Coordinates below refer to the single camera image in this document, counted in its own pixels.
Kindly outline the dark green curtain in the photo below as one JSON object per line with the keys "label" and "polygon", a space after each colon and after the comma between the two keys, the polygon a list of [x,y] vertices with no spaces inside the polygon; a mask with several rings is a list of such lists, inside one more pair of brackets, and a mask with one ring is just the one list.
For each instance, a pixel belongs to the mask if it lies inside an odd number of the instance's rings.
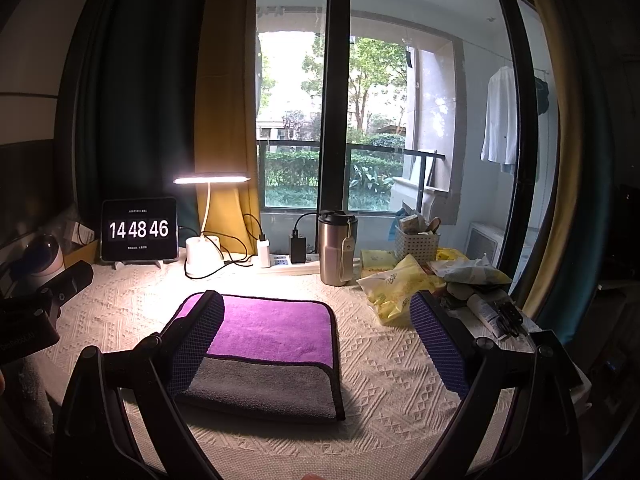
{"label": "dark green curtain", "polygon": [[196,66],[206,0],[88,0],[82,12],[74,163],[80,218],[100,223],[115,198],[171,196],[198,224]]}

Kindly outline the white storage basket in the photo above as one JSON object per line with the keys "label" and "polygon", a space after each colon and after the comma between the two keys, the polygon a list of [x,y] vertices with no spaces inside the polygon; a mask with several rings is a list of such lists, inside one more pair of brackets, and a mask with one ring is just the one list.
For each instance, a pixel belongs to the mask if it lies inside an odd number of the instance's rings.
{"label": "white storage basket", "polygon": [[401,229],[395,230],[394,254],[398,261],[406,255],[412,255],[421,266],[436,260],[439,235],[433,232],[407,234]]}

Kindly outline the white plastic bag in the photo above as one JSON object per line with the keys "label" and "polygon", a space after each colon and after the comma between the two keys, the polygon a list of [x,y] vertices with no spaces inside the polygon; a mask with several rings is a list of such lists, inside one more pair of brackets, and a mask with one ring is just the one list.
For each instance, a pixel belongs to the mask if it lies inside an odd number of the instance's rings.
{"label": "white plastic bag", "polygon": [[512,280],[495,268],[486,256],[474,260],[438,260],[430,263],[436,276],[448,283],[509,285]]}

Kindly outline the purple and grey towel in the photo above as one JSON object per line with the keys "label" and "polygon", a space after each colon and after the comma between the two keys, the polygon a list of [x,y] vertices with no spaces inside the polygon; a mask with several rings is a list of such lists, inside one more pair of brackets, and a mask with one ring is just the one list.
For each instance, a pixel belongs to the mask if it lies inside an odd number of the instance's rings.
{"label": "purple and grey towel", "polygon": [[224,320],[178,399],[203,410],[341,422],[340,345],[323,302],[224,295]]}

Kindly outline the black power adapter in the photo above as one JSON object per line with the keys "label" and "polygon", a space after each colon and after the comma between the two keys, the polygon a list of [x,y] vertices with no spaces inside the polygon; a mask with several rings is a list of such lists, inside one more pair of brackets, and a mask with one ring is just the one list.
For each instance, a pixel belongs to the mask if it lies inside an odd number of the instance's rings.
{"label": "black power adapter", "polygon": [[290,260],[293,264],[306,262],[306,238],[298,234],[298,229],[292,229],[290,237]]}

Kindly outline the white power strip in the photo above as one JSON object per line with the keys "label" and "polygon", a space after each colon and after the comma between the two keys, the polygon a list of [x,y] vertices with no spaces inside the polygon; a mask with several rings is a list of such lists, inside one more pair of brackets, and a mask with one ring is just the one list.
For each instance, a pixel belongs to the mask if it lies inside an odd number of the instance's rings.
{"label": "white power strip", "polygon": [[306,255],[304,262],[293,262],[289,255],[271,255],[270,270],[288,275],[319,274],[320,262],[317,254]]}

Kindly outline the white textured table cloth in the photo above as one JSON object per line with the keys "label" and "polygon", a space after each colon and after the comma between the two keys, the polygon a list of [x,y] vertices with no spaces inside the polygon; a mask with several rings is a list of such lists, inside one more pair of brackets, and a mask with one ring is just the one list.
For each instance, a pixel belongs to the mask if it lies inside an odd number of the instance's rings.
{"label": "white textured table cloth", "polygon": [[582,375],[515,323],[461,288],[390,327],[312,273],[96,266],[48,352],[55,433],[81,479],[578,479]]}

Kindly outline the yellow tissue pack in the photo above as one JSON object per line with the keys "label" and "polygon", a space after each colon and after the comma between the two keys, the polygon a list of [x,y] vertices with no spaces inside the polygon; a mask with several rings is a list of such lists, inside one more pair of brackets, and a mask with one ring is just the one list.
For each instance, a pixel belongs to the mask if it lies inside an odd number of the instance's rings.
{"label": "yellow tissue pack", "polygon": [[360,263],[362,274],[378,273],[392,270],[397,259],[392,250],[363,249],[360,252]]}

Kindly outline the yellow curtain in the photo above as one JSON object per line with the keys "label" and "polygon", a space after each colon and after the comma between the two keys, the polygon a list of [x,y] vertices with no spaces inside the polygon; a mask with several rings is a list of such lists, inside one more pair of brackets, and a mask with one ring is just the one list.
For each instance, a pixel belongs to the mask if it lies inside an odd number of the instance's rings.
{"label": "yellow curtain", "polygon": [[243,183],[198,187],[198,218],[230,252],[256,252],[245,222],[259,214],[256,148],[256,0],[206,0],[194,108],[199,174],[238,174]]}

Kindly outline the black window frame post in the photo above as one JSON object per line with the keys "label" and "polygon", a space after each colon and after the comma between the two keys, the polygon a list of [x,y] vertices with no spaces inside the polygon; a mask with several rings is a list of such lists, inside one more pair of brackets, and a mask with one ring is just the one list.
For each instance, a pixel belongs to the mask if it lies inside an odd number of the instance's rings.
{"label": "black window frame post", "polygon": [[350,0],[326,0],[319,210],[342,209],[348,115]]}

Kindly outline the stainless steel tumbler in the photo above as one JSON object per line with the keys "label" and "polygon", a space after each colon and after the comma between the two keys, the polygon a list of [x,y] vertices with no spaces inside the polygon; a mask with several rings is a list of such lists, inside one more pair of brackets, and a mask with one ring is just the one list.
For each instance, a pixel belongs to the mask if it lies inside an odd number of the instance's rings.
{"label": "stainless steel tumbler", "polygon": [[322,210],[318,217],[321,281],[343,286],[354,277],[358,219],[341,210]]}

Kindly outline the tablet showing clock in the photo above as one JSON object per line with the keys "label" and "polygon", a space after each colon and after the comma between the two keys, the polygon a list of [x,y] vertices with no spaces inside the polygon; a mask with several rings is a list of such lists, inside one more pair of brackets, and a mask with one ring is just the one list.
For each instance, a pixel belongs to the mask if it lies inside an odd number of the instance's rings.
{"label": "tablet showing clock", "polygon": [[178,252],[178,207],[173,197],[106,200],[103,203],[102,261],[175,261]]}

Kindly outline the white tablet stand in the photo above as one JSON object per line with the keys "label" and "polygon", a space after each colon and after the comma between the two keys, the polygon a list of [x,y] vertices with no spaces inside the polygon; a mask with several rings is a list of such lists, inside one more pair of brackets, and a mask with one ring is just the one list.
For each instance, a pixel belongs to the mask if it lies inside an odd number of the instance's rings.
{"label": "white tablet stand", "polygon": [[163,263],[162,260],[144,260],[144,261],[137,261],[137,260],[132,260],[132,261],[122,261],[122,260],[118,260],[112,263],[112,268],[114,270],[120,270],[122,268],[124,268],[125,266],[154,266],[154,268],[157,269],[163,269],[163,267],[165,266],[165,263]]}

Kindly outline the cardboard box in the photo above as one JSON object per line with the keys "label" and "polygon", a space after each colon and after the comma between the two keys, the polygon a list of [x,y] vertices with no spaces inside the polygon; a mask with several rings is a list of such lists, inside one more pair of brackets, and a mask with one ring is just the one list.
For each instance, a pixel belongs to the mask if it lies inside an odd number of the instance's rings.
{"label": "cardboard box", "polygon": [[64,256],[64,266],[66,266],[66,268],[70,268],[78,261],[85,261],[89,264],[95,263],[96,259],[99,258],[99,246],[100,243],[97,240],[94,240],[88,245],[75,249],[73,252]]}

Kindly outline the white hanging shirt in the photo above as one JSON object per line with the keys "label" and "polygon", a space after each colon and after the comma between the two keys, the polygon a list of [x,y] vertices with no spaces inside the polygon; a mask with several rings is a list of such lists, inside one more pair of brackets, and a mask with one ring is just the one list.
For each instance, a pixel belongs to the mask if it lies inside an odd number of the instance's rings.
{"label": "white hanging shirt", "polygon": [[500,67],[489,79],[485,112],[483,162],[513,174],[518,159],[518,99],[512,67]]}

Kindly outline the yellow snack bag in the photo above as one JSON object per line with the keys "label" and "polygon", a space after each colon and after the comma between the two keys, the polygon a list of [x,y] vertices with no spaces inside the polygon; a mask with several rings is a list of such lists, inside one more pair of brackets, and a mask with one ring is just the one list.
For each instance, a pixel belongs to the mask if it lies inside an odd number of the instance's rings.
{"label": "yellow snack bag", "polygon": [[446,282],[427,273],[412,255],[397,263],[392,270],[382,271],[357,281],[367,296],[378,322],[384,326],[408,326],[410,301],[421,290],[441,292]]}

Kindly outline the white desk lamp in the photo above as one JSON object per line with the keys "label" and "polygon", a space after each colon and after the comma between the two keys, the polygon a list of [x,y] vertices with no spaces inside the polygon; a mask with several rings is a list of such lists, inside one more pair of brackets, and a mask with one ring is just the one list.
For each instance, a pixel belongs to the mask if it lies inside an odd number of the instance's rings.
{"label": "white desk lamp", "polygon": [[204,281],[225,266],[245,266],[250,260],[247,235],[241,233],[241,221],[235,204],[224,199],[235,198],[238,187],[250,180],[242,172],[191,172],[179,174],[175,185],[204,188],[204,203],[197,231],[190,230],[186,239],[184,274],[189,280]]}

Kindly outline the white phone charger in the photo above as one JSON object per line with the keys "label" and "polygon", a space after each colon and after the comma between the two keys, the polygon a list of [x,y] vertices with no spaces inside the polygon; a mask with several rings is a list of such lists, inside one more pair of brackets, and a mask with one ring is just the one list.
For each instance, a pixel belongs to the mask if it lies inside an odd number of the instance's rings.
{"label": "white phone charger", "polygon": [[268,269],[271,266],[269,240],[265,235],[261,235],[256,243],[257,264],[261,269]]}

